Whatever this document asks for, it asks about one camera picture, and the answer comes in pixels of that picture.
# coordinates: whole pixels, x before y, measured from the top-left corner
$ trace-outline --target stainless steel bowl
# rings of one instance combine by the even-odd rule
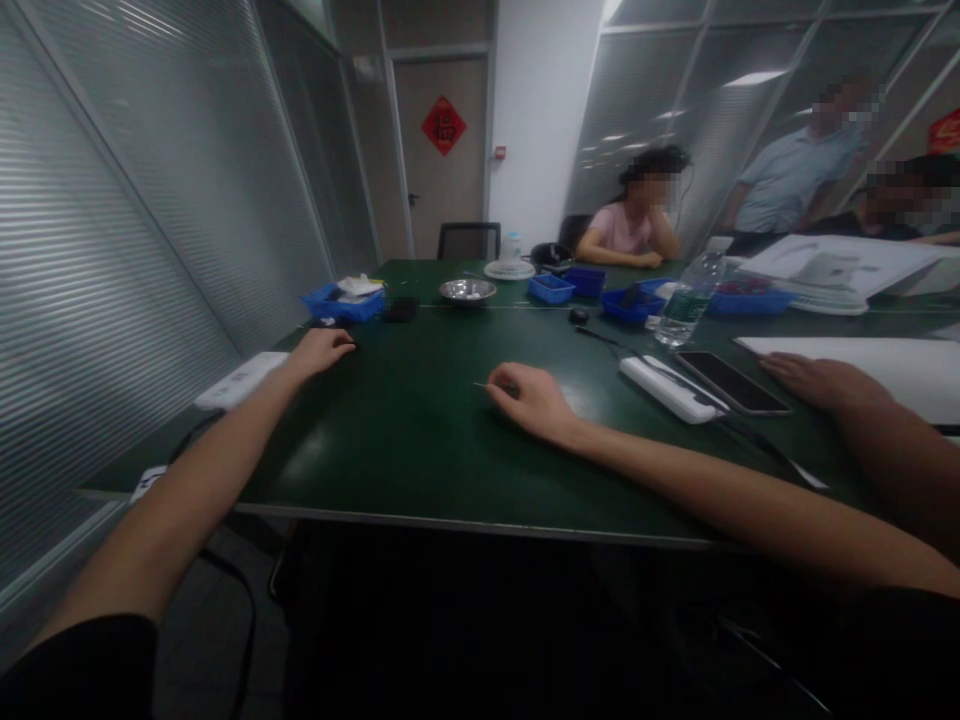
[[[497,293],[497,286],[486,280],[463,278],[440,286],[440,294],[454,305],[479,307]]]

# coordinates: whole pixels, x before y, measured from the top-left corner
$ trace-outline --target black mouse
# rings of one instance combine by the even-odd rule
[[[570,311],[569,319],[574,325],[586,325],[587,320],[590,319],[590,313],[580,308],[573,308]]]

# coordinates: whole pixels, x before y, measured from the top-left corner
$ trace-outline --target green table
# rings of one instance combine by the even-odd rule
[[[237,509],[674,547],[720,539],[654,494],[527,436],[473,383],[484,382],[506,360],[545,367],[576,412],[591,420],[765,472],[777,471],[773,461],[719,427],[678,420],[617,372],[611,348],[573,332],[570,305],[540,303],[526,294],[525,282],[499,283],[486,309],[441,305],[437,289],[443,281],[466,269],[480,272],[483,265],[395,260],[376,271],[373,276],[387,282],[393,297],[420,298],[417,318],[409,324],[374,320],[351,330],[357,352],[303,388]],[[680,269],[677,263],[657,271],[611,269],[607,287],[676,277]],[[588,308],[598,304],[574,301]],[[591,315],[590,328],[668,359],[651,333],[600,317],[599,309]],[[783,397],[793,415],[746,422],[828,483],[835,497],[876,513],[873,493],[826,418],[785,395],[730,338],[922,337],[958,321],[955,298],[883,299],[859,318],[793,310],[779,318],[707,316],[687,347],[717,353]],[[304,332],[291,333],[276,349],[292,349]],[[128,495],[142,470],[162,464],[202,415],[184,410],[81,491],[111,499]]]

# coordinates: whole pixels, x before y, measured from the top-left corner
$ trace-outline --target bottle cap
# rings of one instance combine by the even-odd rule
[[[712,238],[710,238],[709,242],[707,242],[707,250],[709,252],[726,252],[730,249],[732,244],[732,237],[714,235]]]

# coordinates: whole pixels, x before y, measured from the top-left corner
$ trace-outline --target blue tray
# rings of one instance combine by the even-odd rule
[[[574,295],[600,297],[607,284],[607,271],[593,268],[570,268],[563,279],[574,285]]]
[[[555,275],[537,275],[527,283],[527,292],[548,305],[559,305],[573,296],[573,285]]]
[[[711,315],[779,315],[797,299],[794,293],[768,290],[763,295],[714,293],[707,306]]]
[[[653,295],[657,288],[668,282],[676,282],[673,278],[657,278],[656,280],[645,280],[640,283],[640,290],[648,295]],[[642,323],[646,322],[651,315],[656,315],[663,310],[667,301],[663,298],[657,298],[651,302],[638,303],[629,310],[620,307],[620,301],[624,294],[630,288],[623,290],[611,290],[600,296],[600,304],[603,305],[603,311],[624,322]]]
[[[330,283],[308,295],[301,296],[300,299],[315,318],[345,318],[355,323],[362,323],[383,310],[383,290],[372,293],[362,303],[341,303],[327,299],[336,289],[337,284]]]

